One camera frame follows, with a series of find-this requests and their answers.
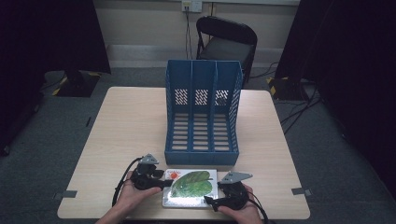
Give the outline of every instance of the white wall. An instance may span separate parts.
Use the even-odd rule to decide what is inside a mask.
[[[185,55],[187,19],[179,1],[102,0],[94,3],[107,45],[169,49]],[[190,13],[193,52],[198,40],[195,22],[213,12],[215,16],[245,23],[256,32],[259,42],[255,63],[270,63],[264,61],[273,62],[280,57],[297,10],[295,4],[214,3],[213,10],[211,6],[212,3],[203,2],[202,13]]]

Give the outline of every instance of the plastic file rack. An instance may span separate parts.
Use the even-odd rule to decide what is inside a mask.
[[[242,80],[239,62],[168,62],[167,164],[235,165]]]

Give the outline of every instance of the table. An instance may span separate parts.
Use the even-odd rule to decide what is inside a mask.
[[[77,195],[63,198],[58,216],[100,218],[111,207],[114,188],[129,163],[151,153],[161,170],[216,168],[218,179],[230,170],[253,174],[243,183],[253,187],[270,219],[309,218],[305,196],[291,192],[301,183],[269,92],[242,90],[236,125],[240,154],[234,167],[167,166],[165,88],[110,88],[67,188]],[[161,193],[128,218],[229,219],[211,209],[163,208]]]

